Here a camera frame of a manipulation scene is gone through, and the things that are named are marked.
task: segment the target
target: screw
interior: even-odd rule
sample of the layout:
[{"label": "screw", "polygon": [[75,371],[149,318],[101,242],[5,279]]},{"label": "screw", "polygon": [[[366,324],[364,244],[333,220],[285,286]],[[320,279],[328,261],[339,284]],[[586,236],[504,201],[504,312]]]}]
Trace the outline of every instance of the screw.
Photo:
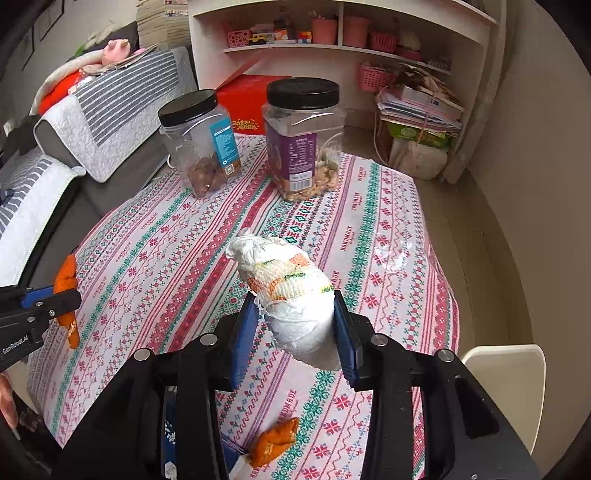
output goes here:
[{"label": "screw", "polygon": [[371,342],[375,346],[384,346],[388,343],[388,337],[381,333],[376,333],[375,335],[372,335]]},{"label": "screw", "polygon": [[148,350],[147,348],[140,348],[139,350],[135,351],[134,358],[138,362],[143,362],[144,360],[150,358],[150,350]]},{"label": "screw", "polygon": [[443,362],[451,362],[453,360],[453,358],[455,357],[453,352],[451,350],[448,350],[447,348],[443,348],[443,349],[439,350],[439,352],[437,353],[437,356],[439,357],[439,360],[441,360]]},{"label": "screw", "polygon": [[215,345],[217,342],[217,335],[215,333],[206,333],[199,339],[202,345]]}]

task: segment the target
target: jar lid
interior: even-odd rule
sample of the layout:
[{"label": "jar lid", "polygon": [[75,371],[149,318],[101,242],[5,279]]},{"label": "jar lid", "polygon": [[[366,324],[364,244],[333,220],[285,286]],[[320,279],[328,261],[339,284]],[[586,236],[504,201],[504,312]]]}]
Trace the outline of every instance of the jar lid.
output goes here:
[{"label": "jar lid", "polygon": [[315,110],[339,103],[339,84],[312,77],[276,80],[267,85],[267,102],[290,110]]},{"label": "jar lid", "polygon": [[197,90],[170,100],[158,110],[158,118],[164,127],[174,127],[211,112],[215,107],[215,90]]}]

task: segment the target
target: clear plastic jar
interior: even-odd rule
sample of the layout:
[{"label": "clear plastic jar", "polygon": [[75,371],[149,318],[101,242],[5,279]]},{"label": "clear plastic jar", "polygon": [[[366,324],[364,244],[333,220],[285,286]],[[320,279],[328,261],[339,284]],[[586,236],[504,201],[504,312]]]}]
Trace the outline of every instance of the clear plastic jar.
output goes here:
[{"label": "clear plastic jar", "polygon": [[267,87],[262,107],[269,169],[285,200],[307,200],[336,189],[345,112],[339,85],[296,77]]},{"label": "clear plastic jar", "polygon": [[219,190],[242,171],[227,110],[214,90],[197,90],[158,111],[170,158],[197,197]]}]

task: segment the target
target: pink plush toy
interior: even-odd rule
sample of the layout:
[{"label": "pink plush toy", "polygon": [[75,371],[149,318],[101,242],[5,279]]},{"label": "pink plush toy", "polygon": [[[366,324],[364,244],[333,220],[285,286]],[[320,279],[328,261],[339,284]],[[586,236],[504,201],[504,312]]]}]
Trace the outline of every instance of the pink plush toy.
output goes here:
[{"label": "pink plush toy", "polygon": [[111,65],[127,58],[130,50],[131,45],[129,45],[129,40],[111,40],[107,43],[106,47],[103,48],[103,54],[100,57],[100,61],[103,65]]}]

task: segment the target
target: patterned tablecloth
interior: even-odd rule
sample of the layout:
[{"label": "patterned tablecloth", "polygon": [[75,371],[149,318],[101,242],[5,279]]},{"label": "patterned tablecloth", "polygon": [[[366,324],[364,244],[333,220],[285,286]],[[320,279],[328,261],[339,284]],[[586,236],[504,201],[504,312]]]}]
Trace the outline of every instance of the patterned tablecloth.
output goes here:
[{"label": "patterned tablecloth", "polygon": [[[224,250],[244,227],[306,250],[367,316],[406,348],[457,350],[457,304],[428,241],[411,178],[344,155],[334,193],[285,202],[267,175],[264,137],[237,136],[245,173],[198,200],[174,172],[107,215],[78,249],[81,344],[67,348],[52,326],[30,359],[28,388],[64,445],[134,350],[175,350],[246,294]],[[274,348],[261,322],[246,377],[218,393],[220,428],[247,446],[278,419],[301,418],[295,445],[251,478],[358,478],[371,392],[355,393],[340,372],[320,371]],[[424,466],[423,419],[414,396],[415,477]]]}]

